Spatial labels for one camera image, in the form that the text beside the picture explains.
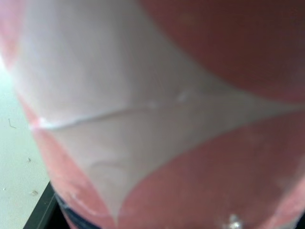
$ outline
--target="red and white object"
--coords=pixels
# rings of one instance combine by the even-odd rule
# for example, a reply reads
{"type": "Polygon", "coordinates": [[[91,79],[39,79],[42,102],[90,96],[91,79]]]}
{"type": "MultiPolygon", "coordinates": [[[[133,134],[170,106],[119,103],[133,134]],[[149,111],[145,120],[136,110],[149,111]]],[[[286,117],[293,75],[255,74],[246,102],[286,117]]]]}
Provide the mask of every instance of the red and white object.
{"type": "Polygon", "coordinates": [[[0,50],[52,184],[106,229],[294,222],[304,31],[300,0],[0,0],[0,50]]]}

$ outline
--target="red curved shape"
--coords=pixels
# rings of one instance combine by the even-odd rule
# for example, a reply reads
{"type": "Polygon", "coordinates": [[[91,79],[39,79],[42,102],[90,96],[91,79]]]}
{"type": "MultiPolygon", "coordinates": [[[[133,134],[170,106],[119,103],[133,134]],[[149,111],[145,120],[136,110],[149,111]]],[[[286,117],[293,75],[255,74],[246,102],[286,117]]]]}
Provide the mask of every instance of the red curved shape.
{"type": "Polygon", "coordinates": [[[305,101],[305,1],[140,0],[202,66],[243,90],[305,101]]]}
{"type": "MultiPolygon", "coordinates": [[[[23,103],[30,123],[35,114],[23,103]]],[[[67,151],[46,131],[33,131],[34,138],[47,166],[51,183],[56,192],[77,214],[96,225],[114,229],[112,215],[108,212],[91,181],[74,163],[67,151]]]]}
{"type": "MultiPolygon", "coordinates": [[[[218,229],[230,214],[240,216],[249,229],[262,228],[285,197],[301,199],[290,194],[304,175],[304,138],[305,112],[214,138],[135,187],[120,211],[119,228],[218,229]]],[[[278,216],[285,221],[276,220],[274,228],[293,220],[304,207],[305,201],[293,215],[285,209],[278,216]]]]}
{"type": "Polygon", "coordinates": [[[16,56],[24,8],[24,0],[0,0],[0,54],[7,66],[16,56]]]}

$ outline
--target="red surface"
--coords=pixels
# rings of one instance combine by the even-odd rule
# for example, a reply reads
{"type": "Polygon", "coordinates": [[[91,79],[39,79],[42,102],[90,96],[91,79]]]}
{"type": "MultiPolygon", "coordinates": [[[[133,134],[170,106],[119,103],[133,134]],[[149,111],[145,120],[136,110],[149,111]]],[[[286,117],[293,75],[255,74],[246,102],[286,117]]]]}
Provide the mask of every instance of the red surface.
{"type": "Polygon", "coordinates": [[[117,227],[66,151],[44,131],[34,136],[56,191],[78,214],[101,227],[217,229],[234,213],[250,229],[258,229],[272,219],[281,202],[284,208],[277,209],[274,226],[290,222],[305,207],[303,192],[299,187],[295,191],[304,174],[305,112],[241,127],[155,170],[128,195],[117,227]],[[299,210],[286,208],[295,201],[299,210]]]}
{"type": "Polygon", "coordinates": [[[21,35],[24,0],[0,0],[0,54],[10,66],[21,35]]]}
{"type": "Polygon", "coordinates": [[[163,31],[232,85],[305,101],[304,0],[140,0],[163,31]]]}

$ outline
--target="white floor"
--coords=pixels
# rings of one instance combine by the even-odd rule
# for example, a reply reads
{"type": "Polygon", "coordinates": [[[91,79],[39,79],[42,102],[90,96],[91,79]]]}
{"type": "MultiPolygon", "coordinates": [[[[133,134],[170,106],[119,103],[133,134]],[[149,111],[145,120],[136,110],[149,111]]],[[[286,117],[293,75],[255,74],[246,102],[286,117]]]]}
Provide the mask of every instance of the white floor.
{"type": "Polygon", "coordinates": [[[22,229],[48,181],[11,81],[0,75],[0,229],[22,229]]]}

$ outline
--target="small debris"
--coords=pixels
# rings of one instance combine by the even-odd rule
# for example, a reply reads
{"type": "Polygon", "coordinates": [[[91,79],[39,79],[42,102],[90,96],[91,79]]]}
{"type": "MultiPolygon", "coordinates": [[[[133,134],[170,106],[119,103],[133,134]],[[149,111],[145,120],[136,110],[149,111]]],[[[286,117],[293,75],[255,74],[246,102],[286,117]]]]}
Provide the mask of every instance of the small debris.
{"type": "Polygon", "coordinates": [[[36,195],[38,195],[38,192],[37,192],[36,190],[33,190],[32,192],[30,192],[30,194],[31,194],[32,196],[36,196],[36,195]]]}
{"type": "MultiPolygon", "coordinates": [[[[10,124],[10,119],[9,119],[9,124],[10,124]]],[[[10,127],[14,128],[14,129],[17,129],[16,127],[12,126],[11,124],[10,124],[10,127]]]]}

